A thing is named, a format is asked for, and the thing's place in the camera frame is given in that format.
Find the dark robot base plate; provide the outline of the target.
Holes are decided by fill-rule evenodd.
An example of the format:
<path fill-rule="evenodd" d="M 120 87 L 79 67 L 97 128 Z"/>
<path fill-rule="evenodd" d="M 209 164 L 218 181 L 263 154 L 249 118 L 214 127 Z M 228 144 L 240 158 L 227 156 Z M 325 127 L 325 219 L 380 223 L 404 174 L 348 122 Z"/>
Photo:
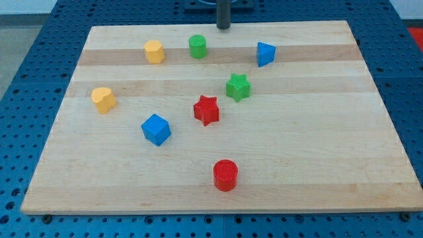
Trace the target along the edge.
<path fill-rule="evenodd" d="M 184 13 L 199 13 L 216 10 L 216 0 L 182 0 Z M 231 0 L 232 11 L 252 11 L 255 0 Z"/>

